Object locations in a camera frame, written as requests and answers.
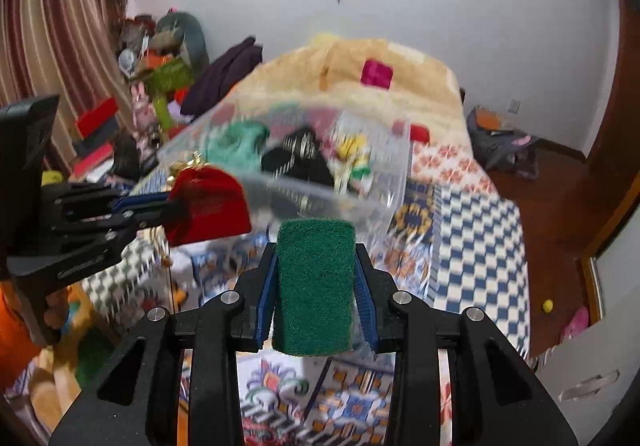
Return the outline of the white wall socket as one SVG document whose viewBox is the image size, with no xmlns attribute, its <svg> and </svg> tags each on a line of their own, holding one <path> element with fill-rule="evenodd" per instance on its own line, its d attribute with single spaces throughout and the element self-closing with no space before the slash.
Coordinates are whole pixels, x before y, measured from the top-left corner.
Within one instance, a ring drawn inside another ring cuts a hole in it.
<svg viewBox="0 0 640 446">
<path fill-rule="evenodd" d="M 518 114 L 521 103 L 518 100 L 511 100 L 508 105 L 508 112 L 511 114 Z"/>
</svg>

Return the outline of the grey plush toy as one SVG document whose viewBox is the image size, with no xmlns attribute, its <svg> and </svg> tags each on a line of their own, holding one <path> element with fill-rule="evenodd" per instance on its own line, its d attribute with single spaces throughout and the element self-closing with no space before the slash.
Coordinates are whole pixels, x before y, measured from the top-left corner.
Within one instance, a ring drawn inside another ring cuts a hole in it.
<svg viewBox="0 0 640 446">
<path fill-rule="evenodd" d="M 170 11 L 155 25 L 149 48 L 157 53 L 180 56 L 195 77 L 209 65 L 206 42 L 200 22 L 191 13 Z"/>
</svg>

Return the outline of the dark purple jacket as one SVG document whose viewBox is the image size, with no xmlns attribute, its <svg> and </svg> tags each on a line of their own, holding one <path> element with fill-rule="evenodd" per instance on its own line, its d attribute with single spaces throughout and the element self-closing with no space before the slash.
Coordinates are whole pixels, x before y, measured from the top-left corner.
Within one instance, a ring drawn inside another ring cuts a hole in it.
<svg viewBox="0 0 640 446">
<path fill-rule="evenodd" d="M 262 46 L 256 43 L 255 37 L 247 37 L 219 56 L 195 80 L 182 101 L 180 114 L 202 116 L 259 64 L 262 64 Z"/>
</svg>

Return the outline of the yellow green round object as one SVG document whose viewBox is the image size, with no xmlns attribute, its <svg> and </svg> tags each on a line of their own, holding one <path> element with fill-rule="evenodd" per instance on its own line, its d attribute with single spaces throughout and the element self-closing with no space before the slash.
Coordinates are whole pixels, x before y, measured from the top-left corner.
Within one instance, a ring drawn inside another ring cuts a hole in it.
<svg viewBox="0 0 640 446">
<path fill-rule="evenodd" d="M 308 40 L 308 44 L 313 47 L 330 46 L 340 40 L 339 36 L 331 34 L 331 32 L 319 32 Z"/>
</svg>

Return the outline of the grey backpack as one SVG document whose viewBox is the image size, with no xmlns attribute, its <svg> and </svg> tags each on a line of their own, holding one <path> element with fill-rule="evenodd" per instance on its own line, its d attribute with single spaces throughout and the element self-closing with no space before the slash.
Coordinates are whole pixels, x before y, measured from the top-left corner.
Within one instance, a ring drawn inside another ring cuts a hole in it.
<svg viewBox="0 0 640 446">
<path fill-rule="evenodd" d="M 485 171 L 510 172 L 527 180 L 538 177 L 537 136 L 480 106 L 472 109 L 466 125 L 474 158 Z"/>
</svg>

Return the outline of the red gift box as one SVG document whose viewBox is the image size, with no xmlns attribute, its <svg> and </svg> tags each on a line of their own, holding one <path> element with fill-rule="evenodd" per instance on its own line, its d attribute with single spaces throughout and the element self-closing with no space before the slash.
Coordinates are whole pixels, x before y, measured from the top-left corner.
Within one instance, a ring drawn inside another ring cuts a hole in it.
<svg viewBox="0 0 640 446">
<path fill-rule="evenodd" d="M 88 110 L 76 121 L 76 128 L 81 139 L 87 139 L 90 135 L 103 127 L 118 112 L 115 98 L 107 98 L 99 102 L 93 110 Z"/>
</svg>

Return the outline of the pink rabbit toy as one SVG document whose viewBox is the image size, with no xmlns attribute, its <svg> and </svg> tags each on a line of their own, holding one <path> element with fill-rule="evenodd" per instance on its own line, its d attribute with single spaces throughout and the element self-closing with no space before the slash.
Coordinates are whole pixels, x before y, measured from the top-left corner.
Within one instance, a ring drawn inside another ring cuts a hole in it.
<svg viewBox="0 0 640 446">
<path fill-rule="evenodd" d="M 134 137 L 140 143 L 146 139 L 150 129 L 156 124 L 157 118 L 154 105 L 151 102 L 142 81 L 131 84 L 132 119 L 134 119 Z"/>
</svg>

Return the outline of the black studded pouch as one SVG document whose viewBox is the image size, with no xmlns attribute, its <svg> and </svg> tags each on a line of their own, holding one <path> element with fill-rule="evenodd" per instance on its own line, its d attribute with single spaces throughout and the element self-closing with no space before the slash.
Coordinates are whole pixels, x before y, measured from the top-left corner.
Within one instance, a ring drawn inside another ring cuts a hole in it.
<svg viewBox="0 0 640 446">
<path fill-rule="evenodd" d="M 321 153 L 316 133 L 309 125 L 288 133 L 263 154 L 262 172 L 334 188 L 332 172 Z"/>
</svg>

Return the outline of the green yellow sponge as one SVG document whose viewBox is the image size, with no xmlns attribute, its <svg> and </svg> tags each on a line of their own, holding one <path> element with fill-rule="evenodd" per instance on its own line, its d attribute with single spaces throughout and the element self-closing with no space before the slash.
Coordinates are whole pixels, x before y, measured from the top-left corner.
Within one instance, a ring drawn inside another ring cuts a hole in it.
<svg viewBox="0 0 640 446">
<path fill-rule="evenodd" d="M 309 357 L 350 349 L 355 251 L 352 223 L 300 219 L 281 225 L 276 247 L 275 350 Z"/>
</svg>

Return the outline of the clear plastic storage bin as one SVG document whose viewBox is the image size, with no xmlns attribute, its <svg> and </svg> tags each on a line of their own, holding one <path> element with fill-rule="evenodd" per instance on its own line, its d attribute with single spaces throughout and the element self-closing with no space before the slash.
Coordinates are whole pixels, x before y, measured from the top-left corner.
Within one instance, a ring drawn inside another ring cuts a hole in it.
<svg viewBox="0 0 640 446">
<path fill-rule="evenodd" d="M 373 246 L 404 197 L 409 154 L 404 118 L 318 102 L 224 101 L 166 143 L 158 159 L 164 168 L 190 160 L 236 177 L 255 229 L 344 220 Z"/>
</svg>

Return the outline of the beige fleece blanket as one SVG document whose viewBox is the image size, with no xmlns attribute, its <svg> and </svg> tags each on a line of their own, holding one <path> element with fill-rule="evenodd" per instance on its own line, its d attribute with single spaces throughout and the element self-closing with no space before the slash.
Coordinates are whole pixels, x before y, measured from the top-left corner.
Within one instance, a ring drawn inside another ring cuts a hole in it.
<svg viewBox="0 0 640 446">
<path fill-rule="evenodd" d="M 435 145 L 471 147 L 454 72 L 385 39 L 323 38 L 257 66 L 222 100 L 250 116 L 281 103 L 324 105 L 385 125 L 424 125 Z"/>
</svg>

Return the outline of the floral fabric scrunchie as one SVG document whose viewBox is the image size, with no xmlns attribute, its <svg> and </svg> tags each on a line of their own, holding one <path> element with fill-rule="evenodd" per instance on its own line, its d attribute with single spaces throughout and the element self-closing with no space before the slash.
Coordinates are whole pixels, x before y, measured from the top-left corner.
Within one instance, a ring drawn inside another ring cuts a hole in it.
<svg viewBox="0 0 640 446">
<path fill-rule="evenodd" d="M 372 185 L 371 147 L 367 136 L 362 132 L 337 133 L 332 144 L 329 166 L 335 191 L 366 197 Z"/>
</svg>

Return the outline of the red velvet drawstring pouch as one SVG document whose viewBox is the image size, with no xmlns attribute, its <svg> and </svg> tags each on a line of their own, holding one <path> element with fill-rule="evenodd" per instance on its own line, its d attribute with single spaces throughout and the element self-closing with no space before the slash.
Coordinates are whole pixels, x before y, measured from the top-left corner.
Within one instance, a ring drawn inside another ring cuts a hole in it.
<svg viewBox="0 0 640 446">
<path fill-rule="evenodd" d="M 162 222 L 170 247 L 248 234 L 252 231 L 244 189 L 224 170 L 182 170 L 168 195 Z"/>
</svg>

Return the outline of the small yellow ball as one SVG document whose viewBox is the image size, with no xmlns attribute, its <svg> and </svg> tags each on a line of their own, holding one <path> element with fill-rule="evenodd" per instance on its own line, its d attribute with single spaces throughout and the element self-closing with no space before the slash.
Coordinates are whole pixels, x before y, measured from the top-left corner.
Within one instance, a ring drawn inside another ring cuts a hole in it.
<svg viewBox="0 0 640 446">
<path fill-rule="evenodd" d="M 552 300 L 544 301 L 544 303 L 542 303 L 542 310 L 544 311 L 544 313 L 550 314 L 553 311 L 553 301 Z"/>
</svg>

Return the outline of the striped red curtain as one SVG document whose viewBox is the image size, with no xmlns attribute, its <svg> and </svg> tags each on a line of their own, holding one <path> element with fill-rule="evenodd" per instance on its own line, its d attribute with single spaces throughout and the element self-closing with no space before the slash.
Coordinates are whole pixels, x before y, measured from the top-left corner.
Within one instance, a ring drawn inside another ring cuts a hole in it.
<svg viewBox="0 0 640 446">
<path fill-rule="evenodd" d="M 69 173 L 77 120 L 113 98 L 132 126 L 131 100 L 117 65 L 127 0 L 1 0 L 1 103 L 58 95 L 44 162 Z"/>
</svg>

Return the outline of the green cardboard box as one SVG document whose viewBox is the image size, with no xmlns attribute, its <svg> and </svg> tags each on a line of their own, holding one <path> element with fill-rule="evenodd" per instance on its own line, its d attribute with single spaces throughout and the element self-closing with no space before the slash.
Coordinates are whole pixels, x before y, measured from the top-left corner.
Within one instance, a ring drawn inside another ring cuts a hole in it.
<svg viewBox="0 0 640 446">
<path fill-rule="evenodd" d="M 168 110 L 169 94 L 191 87 L 194 82 L 191 67 L 186 65 L 181 58 L 173 58 L 160 67 L 146 72 L 142 82 L 151 99 L 160 128 L 168 131 L 176 124 Z"/>
</svg>

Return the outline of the brown wooden door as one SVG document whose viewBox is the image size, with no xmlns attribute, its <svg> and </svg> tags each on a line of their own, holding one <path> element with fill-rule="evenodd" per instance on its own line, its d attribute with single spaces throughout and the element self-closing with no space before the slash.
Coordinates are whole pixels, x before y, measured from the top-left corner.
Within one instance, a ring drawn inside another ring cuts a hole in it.
<svg viewBox="0 0 640 446">
<path fill-rule="evenodd" d="M 597 258 L 623 230 L 639 204 L 639 8 L 632 0 L 618 0 L 618 6 L 615 73 L 608 105 L 587 157 L 589 171 L 608 187 L 603 198 L 614 209 L 577 259 L 590 324 L 600 322 L 605 313 Z"/>
</svg>

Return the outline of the green knitted cloth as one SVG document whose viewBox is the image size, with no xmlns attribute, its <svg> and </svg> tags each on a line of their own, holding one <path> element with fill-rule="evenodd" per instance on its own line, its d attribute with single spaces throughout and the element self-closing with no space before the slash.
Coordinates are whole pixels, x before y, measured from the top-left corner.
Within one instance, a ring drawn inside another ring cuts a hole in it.
<svg viewBox="0 0 640 446">
<path fill-rule="evenodd" d="M 233 121 L 205 144 L 205 160 L 222 169 L 259 172 L 270 131 L 260 121 Z"/>
</svg>

